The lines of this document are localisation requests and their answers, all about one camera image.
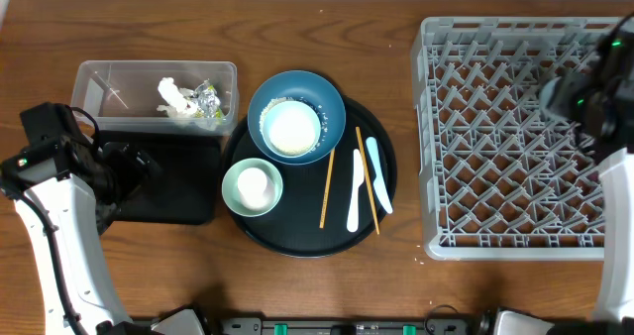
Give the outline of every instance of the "green tape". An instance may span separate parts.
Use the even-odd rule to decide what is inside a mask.
[[[274,335],[286,335],[286,333],[288,333],[288,325],[275,324]]]
[[[416,335],[416,326],[414,326],[414,325],[404,325],[403,326],[403,335]]]

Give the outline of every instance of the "black round tray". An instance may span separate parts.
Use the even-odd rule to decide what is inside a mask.
[[[279,203],[266,215],[243,217],[231,210],[238,227],[261,245],[284,255],[294,257],[323,257],[346,251],[374,232],[368,187],[359,188],[359,230],[346,228],[353,178],[353,150],[359,147],[355,127],[361,128],[366,149],[366,138],[375,137],[378,143],[381,169],[389,199],[396,189],[396,157],[387,133],[378,120],[364,106],[344,97],[346,130],[335,150],[335,162],[330,184],[326,223],[319,228],[321,207],[326,186],[329,158],[306,166],[289,166],[265,156],[254,144],[247,126],[241,121],[231,135],[223,161],[223,174],[233,164],[247,158],[261,158],[275,165],[284,181],[284,192]],[[370,182],[374,169],[366,153]],[[374,195],[378,221],[385,216]]]

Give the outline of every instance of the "green bowl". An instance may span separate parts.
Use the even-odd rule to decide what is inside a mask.
[[[273,187],[275,190],[275,199],[273,203],[265,210],[254,211],[245,207],[240,201],[240,192],[238,191],[238,176],[241,172],[248,168],[259,168],[268,178],[272,181]],[[281,174],[277,168],[265,161],[258,158],[249,158],[242,161],[239,161],[232,165],[225,177],[222,179],[222,198],[225,200],[225,203],[229,207],[229,209],[240,216],[245,217],[257,217],[262,216],[275,207],[281,195],[284,191],[284,182],[281,178]]]

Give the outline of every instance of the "blue bowl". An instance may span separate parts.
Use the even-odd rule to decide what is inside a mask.
[[[260,131],[260,118],[268,104],[280,97],[290,97],[310,106],[321,122],[317,146],[300,157],[280,156],[266,146]],[[265,81],[256,91],[247,115],[249,133],[267,157],[288,165],[306,165],[319,161],[335,149],[346,127],[346,108],[337,88],[318,74],[308,71],[287,71]]]

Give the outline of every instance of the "clear plastic container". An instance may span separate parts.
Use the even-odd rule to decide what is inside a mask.
[[[167,103],[159,82],[172,77],[178,87],[195,89],[209,79],[224,118],[169,118],[157,111]],[[237,69],[225,61],[86,61],[79,66],[71,106],[88,112],[104,131],[229,135],[238,118]],[[79,121],[90,124],[83,116]]]

